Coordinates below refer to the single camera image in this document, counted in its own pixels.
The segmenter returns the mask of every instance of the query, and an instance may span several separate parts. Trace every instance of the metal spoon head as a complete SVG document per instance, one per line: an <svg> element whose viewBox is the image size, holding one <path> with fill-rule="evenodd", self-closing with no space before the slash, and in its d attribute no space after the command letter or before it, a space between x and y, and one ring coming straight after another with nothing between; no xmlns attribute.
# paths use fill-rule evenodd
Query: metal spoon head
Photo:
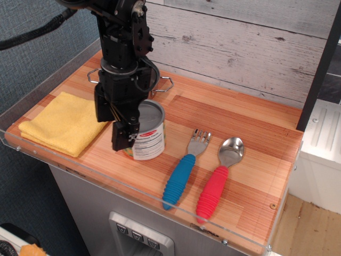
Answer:
<svg viewBox="0 0 341 256"><path fill-rule="evenodd" d="M230 167L239 163L244 154L244 144L240 138L233 137L224 141L219 150L219 159L222 165Z"/></svg>

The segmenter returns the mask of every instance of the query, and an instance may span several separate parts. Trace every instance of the button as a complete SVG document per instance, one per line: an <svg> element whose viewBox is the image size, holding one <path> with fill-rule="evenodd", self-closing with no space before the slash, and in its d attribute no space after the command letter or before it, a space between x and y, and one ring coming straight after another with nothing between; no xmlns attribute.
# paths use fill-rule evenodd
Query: button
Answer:
<svg viewBox="0 0 341 256"><path fill-rule="evenodd" d="M150 247L153 247L154 249L157 249L157 250L160 249L159 243L157 243L157 242L155 242L155 241L153 241L153 240L151 240L151 239L149 239L149 238L148 238L148 245L149 245Z"/></svg>
<svg viewBox="0 0 341 256"><path fill-rule="evenodd" d="M135 231L132 231L132 235L133 235L133 237L134 237L136 240L138 240L138 241L140 241L140 242L143 242L143 236L142 236L141 234L139 234L139 233L137 233L137 232L135 232Z"/></svg>
<svg viewBox="0 0 341 256"><path fill-rule="evenodd" d="M125 226L122 226L118 223L116 223L117 230L120 231L123 234L128 234L128 229Z"/></svg>

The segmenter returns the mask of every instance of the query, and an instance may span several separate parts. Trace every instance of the white wooden wall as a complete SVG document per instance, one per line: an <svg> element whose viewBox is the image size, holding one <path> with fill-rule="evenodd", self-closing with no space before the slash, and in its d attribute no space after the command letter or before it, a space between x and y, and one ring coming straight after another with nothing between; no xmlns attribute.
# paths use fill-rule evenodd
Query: white wooden wall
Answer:
<svg viewBox="0 0 341 256"><path fill-rule="evenodd" d="M148 57L171 71L302 108L340 0L149 0Z"/></svg>

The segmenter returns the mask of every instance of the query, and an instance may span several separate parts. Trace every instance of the black cable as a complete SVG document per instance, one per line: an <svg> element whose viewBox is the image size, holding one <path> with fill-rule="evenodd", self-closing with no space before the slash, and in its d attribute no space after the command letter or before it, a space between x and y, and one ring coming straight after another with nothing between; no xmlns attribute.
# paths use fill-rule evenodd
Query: black cable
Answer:
<svg viewBox="0 0 341 256"><path fill-rule="evenodd" d="M154 89L154 87L157 85L157 83L160 80L160 71L159 71L158 67L153 62L151 62L150 59L147 58L147 56L142 57L141 60L145 64L147 64L147 66L149 66L150 68L152 68L155 71L156 78L155 78L154 83L148 89L146 89L146 90L143 90L142 88L139 87L139 85L137 84L137 77L134 79L134 84L135 84L135 87L137 89L139 89L141 92L150 92L151 90Z"/></svg>
<svg viewBox="0 0 341 256"><path fill-rule="evenodd" d="M66 9L61 14L54 17L46 25L44 25L40 28L37 28L37 29L32 30L30 32L21 34L19 36L12 37L12 38L4 40L4 41L0 41L0 51L12 48L12 47L17 46L19 44L23 44L27 41L30 41L32 39L39 37L39 36L43 36L49 32L56 30L57 28L60 27L60 25L63 24L64 21L69 19L76 12L77 12L77 10Z"/></svg>

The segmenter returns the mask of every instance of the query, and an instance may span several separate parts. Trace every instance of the button panel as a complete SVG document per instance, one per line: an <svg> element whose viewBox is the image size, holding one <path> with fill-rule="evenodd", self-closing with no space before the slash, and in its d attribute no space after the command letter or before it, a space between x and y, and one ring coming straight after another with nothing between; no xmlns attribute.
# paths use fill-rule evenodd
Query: button panel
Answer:
<svg viewBox="0 0 341 256"><path fill-rule="evenodd" d="M110 228L115 242L122 246L122 256L131 251L134 244L138 244L137 250L148 251L148 255L175 256L174 242L169 237L129 219L117 212L110 212Z"/></svg>

